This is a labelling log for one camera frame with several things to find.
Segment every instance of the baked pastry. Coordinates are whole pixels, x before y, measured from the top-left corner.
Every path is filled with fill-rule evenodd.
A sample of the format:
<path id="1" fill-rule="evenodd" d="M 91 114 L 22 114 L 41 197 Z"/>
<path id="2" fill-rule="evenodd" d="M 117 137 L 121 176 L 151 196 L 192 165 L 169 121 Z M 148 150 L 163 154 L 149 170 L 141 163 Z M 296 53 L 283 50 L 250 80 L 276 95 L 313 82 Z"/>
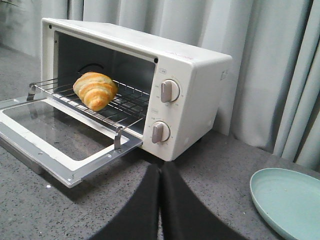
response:
<path id="1" fill-rule="evenodd" d="M 87 72 L 73 84 L 74 93 L 92 111 L 99 111 L 114 99 L 118 87 L 110 77 Z"/>

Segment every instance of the curtain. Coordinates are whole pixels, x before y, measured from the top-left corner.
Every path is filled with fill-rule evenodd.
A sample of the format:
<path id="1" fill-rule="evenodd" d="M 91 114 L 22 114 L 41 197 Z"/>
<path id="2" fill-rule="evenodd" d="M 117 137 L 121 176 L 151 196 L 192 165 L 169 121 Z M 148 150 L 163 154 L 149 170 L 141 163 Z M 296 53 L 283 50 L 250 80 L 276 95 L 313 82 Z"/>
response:
<path id="1" fill-rule="evenodd" d="M 15 3 L 20 7 L 0 4 L 0 13 L 7 15 L 5 20 L 0 16 L 1 41 L 33 56 L 40 55 L 42 17 L 113 23 L 231 55 L 213 128 L 319 167 L 320 0 Z"/>
<path id="2" fill-rule="evenodd" d="M 308 17 L 274 154 L 318 170 L 320 164 L 320 1 Z"/>

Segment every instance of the oven door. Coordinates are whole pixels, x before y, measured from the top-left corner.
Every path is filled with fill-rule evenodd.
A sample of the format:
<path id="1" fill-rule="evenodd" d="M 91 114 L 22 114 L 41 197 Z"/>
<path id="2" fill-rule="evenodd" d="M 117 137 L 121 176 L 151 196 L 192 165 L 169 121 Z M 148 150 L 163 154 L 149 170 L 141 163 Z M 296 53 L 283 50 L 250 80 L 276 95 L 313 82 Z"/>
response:
<path id="1" fill-rule="evenodd" d="M 72 188 L 142 140 L 42 92 L 0 102 L 0 144 L 36 173 L 44 169 Z"/>

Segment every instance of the temperature knob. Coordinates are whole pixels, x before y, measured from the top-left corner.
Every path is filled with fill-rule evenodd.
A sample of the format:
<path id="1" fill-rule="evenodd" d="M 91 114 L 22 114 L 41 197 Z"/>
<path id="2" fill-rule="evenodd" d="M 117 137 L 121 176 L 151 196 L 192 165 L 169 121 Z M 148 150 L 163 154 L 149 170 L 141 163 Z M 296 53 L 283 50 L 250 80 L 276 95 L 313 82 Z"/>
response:
<path id="1" fill-rule="evenodd" d="M 164 142 L 170 137 L 170 129 L 163 121 L 156 121 L 152 125 L 152 137 L 151 141 L 156 144 Z"/>
<path id="2" fill-rule="evenodd" d="M 161 83 L 161 102 L 170 103 L 179 97 L 180 89 L 178 84 L 171 80 L 167 79 Z"/>

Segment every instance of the speckled granite surface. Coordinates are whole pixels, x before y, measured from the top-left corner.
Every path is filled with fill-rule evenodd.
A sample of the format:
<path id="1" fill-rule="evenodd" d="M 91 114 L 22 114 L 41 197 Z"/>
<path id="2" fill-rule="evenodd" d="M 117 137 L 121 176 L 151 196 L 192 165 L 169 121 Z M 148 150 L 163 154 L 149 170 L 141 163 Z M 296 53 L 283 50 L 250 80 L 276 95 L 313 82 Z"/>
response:
<path id="1" fill-rule="evenodd" d="M 28 83 L 36 82 L 39 75 L 38 61 L 0 47 L 0 101 L 25 96 Z M 48 173 L 37 175 L 0 147 L 0 239 L 87 239 L 125 205 L 147 161 L 159 160 L 136 149 L 68 189 Z M 175 162 L 200 200 L 249 240 L 282 239 L 252 203 L 249 180 L 254 172 L 280 167 L 320 179 L 316 172 L 214 131 Z"/>

